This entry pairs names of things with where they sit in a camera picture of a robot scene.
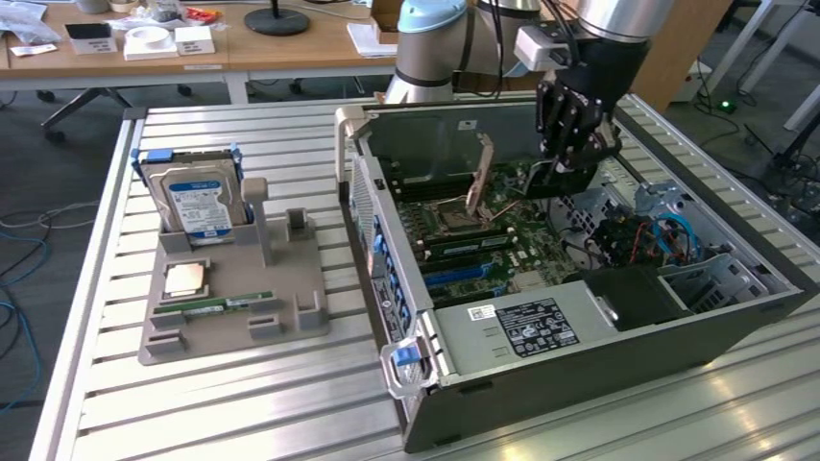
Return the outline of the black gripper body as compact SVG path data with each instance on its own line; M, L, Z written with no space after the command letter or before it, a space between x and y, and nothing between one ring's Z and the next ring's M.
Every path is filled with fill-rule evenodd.
M545 74L541 119L547 120L557 103L547 97L557 96L565 86L589 102L601 101L605 120L619 98L627 92L647 50L650 41L623 43L603 38L583 39L578 43L579 62L575 66Z

